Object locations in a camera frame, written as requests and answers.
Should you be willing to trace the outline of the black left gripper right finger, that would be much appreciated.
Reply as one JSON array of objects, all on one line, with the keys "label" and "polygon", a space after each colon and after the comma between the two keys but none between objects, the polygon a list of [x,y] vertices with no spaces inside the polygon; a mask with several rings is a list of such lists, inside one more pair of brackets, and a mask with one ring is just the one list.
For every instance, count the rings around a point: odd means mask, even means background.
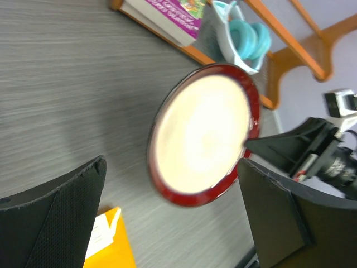
[{"label": "black left gripper right finger", "polygon": [[261,267],[356,267],[356,202],[240,159],[238,180]]}]

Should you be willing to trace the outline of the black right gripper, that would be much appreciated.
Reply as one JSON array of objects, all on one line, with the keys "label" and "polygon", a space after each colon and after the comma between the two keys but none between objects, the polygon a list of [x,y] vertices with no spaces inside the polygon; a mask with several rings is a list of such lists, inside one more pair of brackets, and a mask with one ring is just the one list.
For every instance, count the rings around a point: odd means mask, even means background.
[{"label": "black right gripper", "polygon": [[322,118],[309,117],[298,127],[273,136],[251,138],[245,147],[294,181],[313,176],[356,199],[354,150],[340,147],[338,129]]}]

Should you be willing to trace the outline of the large red cream plate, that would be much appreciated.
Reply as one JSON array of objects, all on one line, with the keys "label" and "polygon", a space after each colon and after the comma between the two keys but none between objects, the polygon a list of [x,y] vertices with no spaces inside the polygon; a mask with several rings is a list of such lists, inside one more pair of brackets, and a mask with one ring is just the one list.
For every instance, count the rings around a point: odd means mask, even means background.
[{"label": "large red cream plate", "polygon": [[237,164],[260,134],[261,103],[251,77],[228,63],[191,72],[158,109],[147,166],[163,198],[182,207],[208,204],[237,180]]}]

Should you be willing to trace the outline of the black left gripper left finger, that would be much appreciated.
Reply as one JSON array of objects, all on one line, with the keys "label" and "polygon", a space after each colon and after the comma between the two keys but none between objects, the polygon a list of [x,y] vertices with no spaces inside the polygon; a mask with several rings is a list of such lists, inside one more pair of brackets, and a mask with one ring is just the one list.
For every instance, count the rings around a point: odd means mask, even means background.
[{"label": "black left gripper left finger", "polygon": [[98,156],[1,198],[1,267],[82,267],[106,173]]}]

